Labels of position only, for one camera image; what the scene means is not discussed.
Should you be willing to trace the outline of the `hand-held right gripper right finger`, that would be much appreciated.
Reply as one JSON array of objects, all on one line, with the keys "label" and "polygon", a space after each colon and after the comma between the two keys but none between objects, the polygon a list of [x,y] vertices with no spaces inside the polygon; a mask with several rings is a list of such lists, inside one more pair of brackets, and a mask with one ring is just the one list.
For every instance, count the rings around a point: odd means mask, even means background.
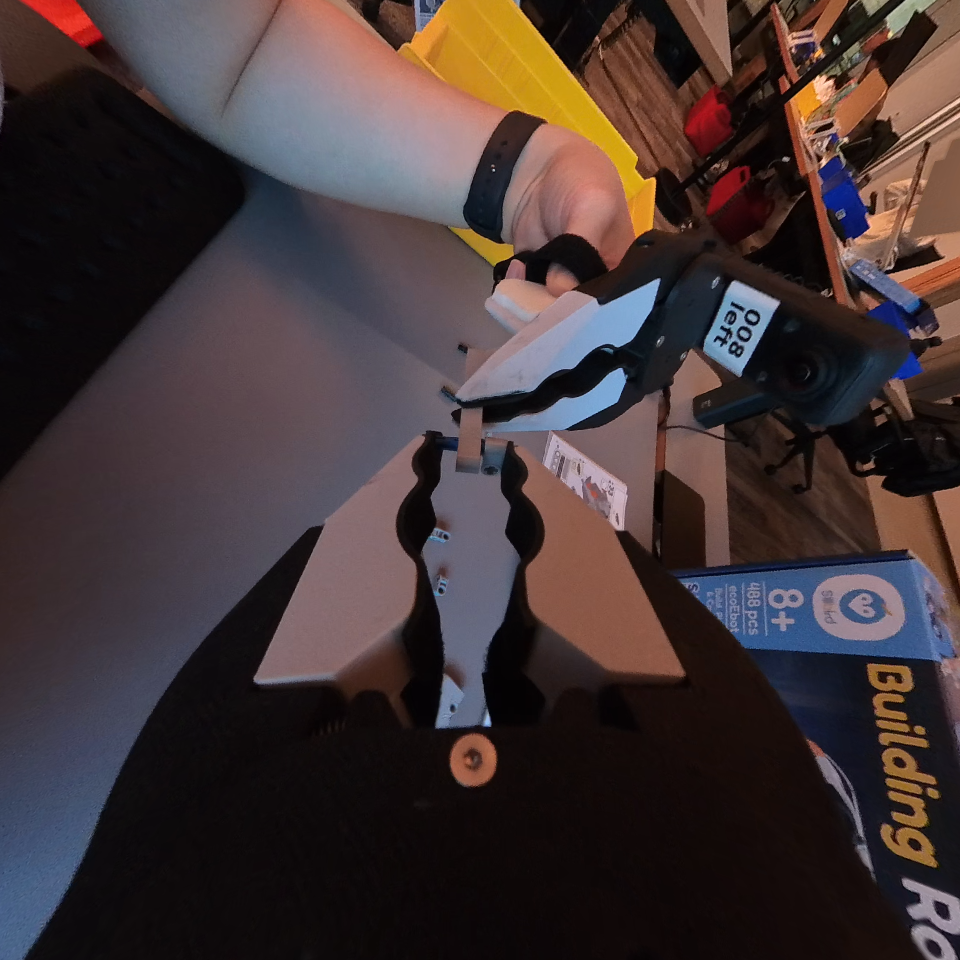
[{"label": "hand-held right gripper right finger", "polygon": [[570,690],[683,682],[684,667],[615,528],[511,442],[500,480],[518,563],[486,651],[491,724],[536,724]]}]

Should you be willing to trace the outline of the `yellow storage bin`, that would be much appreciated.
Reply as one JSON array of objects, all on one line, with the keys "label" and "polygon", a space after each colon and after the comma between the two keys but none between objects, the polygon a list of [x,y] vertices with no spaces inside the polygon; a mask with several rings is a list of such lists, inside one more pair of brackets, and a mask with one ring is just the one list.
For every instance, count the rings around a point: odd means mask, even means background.
[{"label": "yellow storage bin", "polygon": [[604,151],[621,178],[632,228],[653,227],[656,185],[638,156],[511,1],[446,1],[398,54],[450,86],[503,111],[544,118]]}]

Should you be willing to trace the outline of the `blue robot kit box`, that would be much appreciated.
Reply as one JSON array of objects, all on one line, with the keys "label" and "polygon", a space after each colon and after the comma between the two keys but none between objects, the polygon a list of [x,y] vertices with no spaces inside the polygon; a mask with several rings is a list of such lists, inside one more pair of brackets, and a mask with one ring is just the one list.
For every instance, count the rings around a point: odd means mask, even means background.
[{"label": "blue robot kit box", "polygon": [[750,654],[923,958],[959,956],[958,626],[908,551],[681,570]]}]

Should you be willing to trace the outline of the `grey desk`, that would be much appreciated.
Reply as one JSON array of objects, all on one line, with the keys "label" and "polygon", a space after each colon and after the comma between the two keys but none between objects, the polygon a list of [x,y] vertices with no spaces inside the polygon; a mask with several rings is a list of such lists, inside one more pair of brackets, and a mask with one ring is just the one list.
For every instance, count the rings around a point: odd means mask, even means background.
[{"label": "grey desk", "polygon": [[708,436],[691,409],[693,398],[720,384],[711,367],[691,352],[669,391],[657,501],[659,557],[668,570],[723,567],[731,560],[728,444]]},{"label": "grey desk", "polygon": [[56,909],[146,718],[282,554],[450,423],[492,268],[245,170],[246,199],[2,483],[2,958]]}]

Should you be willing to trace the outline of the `orange traffic cone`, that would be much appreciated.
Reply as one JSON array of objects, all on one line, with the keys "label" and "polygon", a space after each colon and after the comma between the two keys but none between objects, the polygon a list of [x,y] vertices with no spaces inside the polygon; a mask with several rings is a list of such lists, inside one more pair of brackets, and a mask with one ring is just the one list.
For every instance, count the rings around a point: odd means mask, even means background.
[{"label": "orange traffic cone", "polygon": [[77,1],[23,1],[27,7],[83,48],[101,42],[103,34]]}]

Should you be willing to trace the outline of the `grey toy beam with holes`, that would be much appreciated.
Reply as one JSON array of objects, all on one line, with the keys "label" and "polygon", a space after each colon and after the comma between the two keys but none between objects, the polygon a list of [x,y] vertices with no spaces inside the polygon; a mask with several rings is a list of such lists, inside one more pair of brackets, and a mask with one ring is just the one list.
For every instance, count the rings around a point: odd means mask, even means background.
[{"label": "grey toy beam with holes", "polygon": [[483,408],[460,410],[455,470],[459,474],[480,474],[483,466]]}]

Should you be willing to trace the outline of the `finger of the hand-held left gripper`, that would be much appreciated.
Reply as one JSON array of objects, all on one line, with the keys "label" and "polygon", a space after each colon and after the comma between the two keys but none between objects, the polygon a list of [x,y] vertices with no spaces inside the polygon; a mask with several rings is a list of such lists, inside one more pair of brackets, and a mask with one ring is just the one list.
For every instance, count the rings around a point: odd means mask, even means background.
[{"label": "finger of the hand-held left gripper", "polygon": [[456,393],[459,406],[506,420],[581,396],[616,369],[628,377],[630,362],[616,351],[641,332],[660,285],[653,279],[605,303],[579,291],[562,295],[466,379]]},{"label": "finger of the hand-held left gripper", "polygon": [[638,383],[628,380],[626,372],[617,368],[581,395],[559,398],[535,413],[512,414],[500,420],[485,418],[483,429],[485,433],[506,434],[605,426],[642,402],[645,396]]}]

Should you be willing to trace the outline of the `wooden workbench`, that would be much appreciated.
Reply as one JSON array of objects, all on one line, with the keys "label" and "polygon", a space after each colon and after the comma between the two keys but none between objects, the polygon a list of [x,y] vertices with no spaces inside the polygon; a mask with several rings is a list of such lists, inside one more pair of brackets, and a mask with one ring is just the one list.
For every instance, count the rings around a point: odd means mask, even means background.
[{"label": "wooden workbench", "polygon": [[[786,20],[777,3],[773,3],[770,10],[770,19],[776,37],[777,48],[781,57],[783,69],[786,78],[779,84],[779,105],[782,106],[786,126],[791,138],[791,144],[794,149],[795,161],[798,167],[798,174],[803,178],[807,185],[806,193],[812,204],[818,235],[822,246],[822,251],[829,273],[830,283],[827,294],[842,306],[855,310],[865,310],[875,304],[873,299],[863,300],[858,293],[852,293],[847,283],[847,273],[842,261],[842,245],[837,238],[831,225],[821,192],[821,182],[818,171],[820,161],[811,146],[811,139],[807,134],[805,127],[805,115],[802,113],[796,102],[797,98],[803,97],[803,92],[814,84],[816,78],[820,77],[825,71],[829,70],[833,62],[827,56],[815,61],[814,66],[806,73],[801,74],[794,62],[792,53],[792,37],[800,40],[806,34],[800,29],[789,28]],[[890,54],[885,60],[882,69],[879,71],[889,88],[884,107],[889,92],[894,89],[902,76],[909,73],[913,61],[921,52],[922,44],[912,42],[903,43],[907,31],[911,28],[907,25],[896,37],[897,47],[894,53]],[[867,123],[858,126],[848,138],[839,138],[841,142],[848,141],[859,130],[865,128]],[[914,276],[908,287],[918,292],[925,298],[930,306],[946,306],[958,301],[958,258],[948,261],[941,261],[933,265],[924,272]]]}]

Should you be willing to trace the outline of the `red bag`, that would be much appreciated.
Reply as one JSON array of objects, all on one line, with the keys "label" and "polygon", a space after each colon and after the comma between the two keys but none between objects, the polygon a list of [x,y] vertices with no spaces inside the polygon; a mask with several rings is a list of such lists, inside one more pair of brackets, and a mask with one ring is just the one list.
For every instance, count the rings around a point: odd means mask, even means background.
[{"label": "red bag", "polygon": [[706,159],[735,132],[732,98],[717,84],[695,102],[684,121],[684,135],[696,155]]},{"label": "red bag", "polygon": [[763,228],[775,208],[774,198],[751,167],[740,165],[720,177],[711,188],[705,215],[728,246]]}]

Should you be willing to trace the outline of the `black wristband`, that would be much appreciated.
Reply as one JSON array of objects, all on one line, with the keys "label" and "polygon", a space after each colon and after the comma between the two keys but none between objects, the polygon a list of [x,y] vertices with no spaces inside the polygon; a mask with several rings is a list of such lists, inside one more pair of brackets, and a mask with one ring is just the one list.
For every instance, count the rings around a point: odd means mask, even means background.
[{"label": "black wristband", "polygon": [[503,207],[515,167],[529,140],[546,120],[521,111],[507,113],[481,153],[462,208],[466,226],[487,241],[503,244]]}]

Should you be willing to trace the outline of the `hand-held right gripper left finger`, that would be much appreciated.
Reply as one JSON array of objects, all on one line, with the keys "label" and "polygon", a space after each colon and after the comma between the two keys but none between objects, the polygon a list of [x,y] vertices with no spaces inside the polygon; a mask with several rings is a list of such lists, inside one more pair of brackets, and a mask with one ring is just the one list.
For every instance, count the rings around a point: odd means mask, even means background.
[{"label": "hand-held right gripper left finger", "polygon": [[383,693],[401,721],[434,728],[445,650],[423,550],[441,435],[411,440],[335,510],[254,675],[260,688]]}]

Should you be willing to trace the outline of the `person's left forearm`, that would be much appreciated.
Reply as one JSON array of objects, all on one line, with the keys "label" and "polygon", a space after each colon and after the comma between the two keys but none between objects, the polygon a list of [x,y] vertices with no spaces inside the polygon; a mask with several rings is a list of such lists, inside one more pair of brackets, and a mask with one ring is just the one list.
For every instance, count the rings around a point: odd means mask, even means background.
[{"label": "person's left forearm", "polygon": [[503,111],[403,59],[329,2],[79,4],[189,129],[297,188],[463,227]]}]

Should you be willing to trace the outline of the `cardboard box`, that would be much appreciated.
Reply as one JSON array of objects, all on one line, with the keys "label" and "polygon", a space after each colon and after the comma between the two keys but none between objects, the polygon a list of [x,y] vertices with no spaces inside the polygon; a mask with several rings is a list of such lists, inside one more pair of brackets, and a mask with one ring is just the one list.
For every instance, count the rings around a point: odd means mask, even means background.
[{"label": "cardboard box", "polygon": [[849,138],[858,126],[879,117],[889,87],[879,69],[863,75],[850,92],[837,102],[833,122],[839,138]]}]

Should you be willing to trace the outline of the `blue storage bin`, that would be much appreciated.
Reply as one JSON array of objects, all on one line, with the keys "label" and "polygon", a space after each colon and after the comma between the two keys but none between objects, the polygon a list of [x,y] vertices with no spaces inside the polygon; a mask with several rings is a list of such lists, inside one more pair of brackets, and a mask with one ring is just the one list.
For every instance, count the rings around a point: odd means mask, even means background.
[{"label": "blue storage bin", "polygon": [[841,155],[835,155],[818,171],[822,201],[831,212],[840,236],[853,241],[867,233],[870,227],[869,207],[859,194],[854,172]]}]

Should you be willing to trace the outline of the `black power adapter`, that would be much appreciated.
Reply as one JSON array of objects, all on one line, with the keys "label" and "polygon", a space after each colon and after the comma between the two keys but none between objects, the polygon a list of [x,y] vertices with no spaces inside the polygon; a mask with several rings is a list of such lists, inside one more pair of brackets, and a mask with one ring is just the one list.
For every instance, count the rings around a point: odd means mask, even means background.
[{"label": "black power adapter", "polygon": [[747,379],[734,379],[692,399],[692,416],[703,428],[733,425],[760,417],[782,403]]}]

